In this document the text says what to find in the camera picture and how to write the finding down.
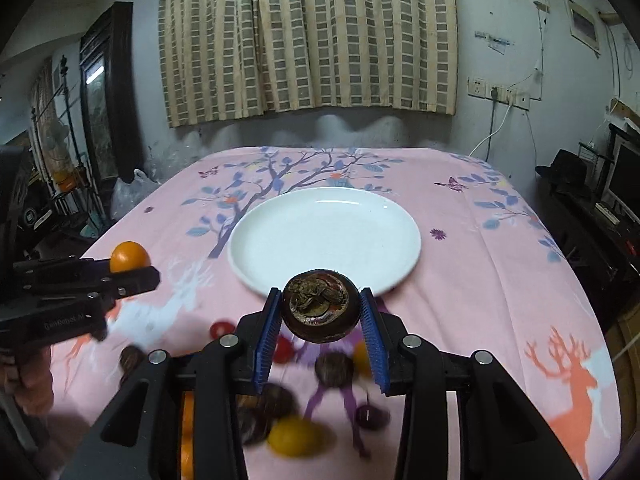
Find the left hand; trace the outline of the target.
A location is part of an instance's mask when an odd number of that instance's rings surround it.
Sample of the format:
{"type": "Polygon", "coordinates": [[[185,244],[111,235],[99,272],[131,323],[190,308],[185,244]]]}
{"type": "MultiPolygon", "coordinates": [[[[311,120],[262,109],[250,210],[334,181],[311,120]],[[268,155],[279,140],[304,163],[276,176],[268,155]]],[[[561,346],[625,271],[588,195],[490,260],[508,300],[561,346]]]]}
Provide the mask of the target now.
{"type": "Polygon", "coordinates": [[[11,385],[8,377],[13,372],[12,367],[1,364],[1,389],[13,396],[16,404],[27,415],[47,415],[54,402],[51,348],[41,348],[22,359],[21,379],[17,385],[11,385]]]}

